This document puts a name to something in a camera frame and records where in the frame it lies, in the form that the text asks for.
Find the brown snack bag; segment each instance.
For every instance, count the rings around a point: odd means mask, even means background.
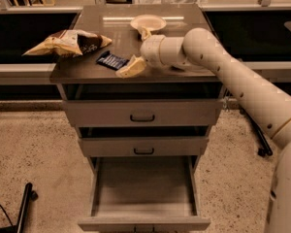
[[[65,56],[79,56],[103,48],[112,42],[106,36],[83,30],[62,30],[48,36],[41,44],[24,55],[46,55],[56,53]]]

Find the top drawer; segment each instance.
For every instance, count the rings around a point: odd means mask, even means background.
[[[218,99],[146,101],[63,101],[72,126],[214,125]]]

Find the gray cabinet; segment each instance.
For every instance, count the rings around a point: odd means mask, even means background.
[[[207,25],[195,5],[156,8],[85,8],[77,27],[96,26],[114,36],[113,44],[62,59],[51,75],[93,170],[89,214],[79,221],[84,231],[205,230],[210,224],[200,214],[194,172],[222,108],[221,83],[209,72],[173,69],[123,80],[94,61],[104,50],[127,54],[123,44],[138,53],[141,41],[125,17],[140,11],[183,17],[167,26],[167,35]],[[110,23],[106,16],[118,19]],[[119,41],[124,37],[131,44]]]

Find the floor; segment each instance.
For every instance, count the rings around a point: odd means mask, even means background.
[[[24,232],[82,232],[93,174],[60,101],[0,102],[0,203],[13,223],[22,193],[33,183]],[[257,155],[256,137],[239,110],[222,111],[195,174],[207,233],[263,232],[275,154]],[[0,227],[8,226],[0,210]]]

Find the black cable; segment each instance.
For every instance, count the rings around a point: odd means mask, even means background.
[[[6,210],[4,210],[4,208],[3,208],[2,205],[0,205],[0,208],[2,209],[2,211],[4,212],[4,214],[6,215],[6,217],[7,217],[8,221],[9,221],[10,225],[12,227],[14,227],[13,224],[12,224],[12,222],[11,222],[11,220],[10,220],[10,218],[9,218],[9,216],[8,216],[8,214],[7,214],[7,212],[6,212]]]

